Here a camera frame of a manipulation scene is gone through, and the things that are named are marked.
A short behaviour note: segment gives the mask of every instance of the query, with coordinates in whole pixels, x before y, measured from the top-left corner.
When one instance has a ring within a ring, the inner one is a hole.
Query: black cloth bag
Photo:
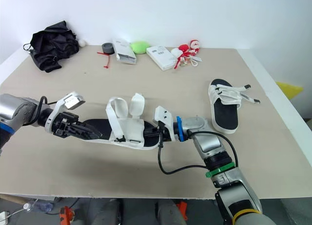
[[[61,68],[58,60],[69,58],[79,51],[76,35],[66,27],[65,21],[33,34],[29,44],[33,49],[25,49],[27,44],[24,45],[24,49],[30,52],[37,67],[47,73]]]

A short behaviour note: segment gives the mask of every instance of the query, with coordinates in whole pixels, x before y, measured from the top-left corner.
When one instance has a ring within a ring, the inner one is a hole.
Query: black insole
[[[111,136],[112,128],[108,121],[108,119],[88,119],[84,121],[85,124],[92,125],[96,128],[100,133],[102,133],[102,137],[100,139],[108,140]],[[144,121],[144,128],[154,128],[154,125],[151,123]],[[157,145],[159,141],[159,136],[155,137],[144,137],[144,146],[151,147]]]
[[[227,81],[215,79],[211,82],[212,85],[231,86]],[[228,130],[234,130],[238,126],[237,105],[223,105],[220,98],[214,103],[214,116],[216,123]]]

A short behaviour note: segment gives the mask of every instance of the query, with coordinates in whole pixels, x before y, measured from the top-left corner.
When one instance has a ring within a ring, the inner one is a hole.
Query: green ring
[[[225,170],[227,170],[227,169],[230,169],[230,168],[232,168],[232,167],[235,167],[234,162],[228,163],[227,165],[224,165],[224,166],[222,166],[222,167],[220,167],[220,168],[217,168],[217,169],[215,169],[215,170],[212,170],[212,171],[207,172],[207,173],[206,173],[206,177],[207,177],[207,178],[211,178],[211,177],[213,177],[214,175],[217,175],[218,173],[220,173],[220,172],[222,172],[222,171],[225,171]]]

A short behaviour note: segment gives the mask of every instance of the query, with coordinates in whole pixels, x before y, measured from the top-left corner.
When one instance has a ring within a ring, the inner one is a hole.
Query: roll of tape
[[[103,49],[103,53],[106,53],[108,55],[112,55],[113,53],[115,53],[113,45],[109,42],[104,43],[102,45],[102,49]]]

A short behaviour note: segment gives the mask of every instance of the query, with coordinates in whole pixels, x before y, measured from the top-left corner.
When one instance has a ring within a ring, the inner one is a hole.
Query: white sandal
[[[251,88],[250,85],[232,87],[227,81],[215,79],[208,88],[211,104],[213,127],[222,133],[234,133],[238,127],[237,110],[241,107],[242,98],[252,103],[260,103],[242,93]]]

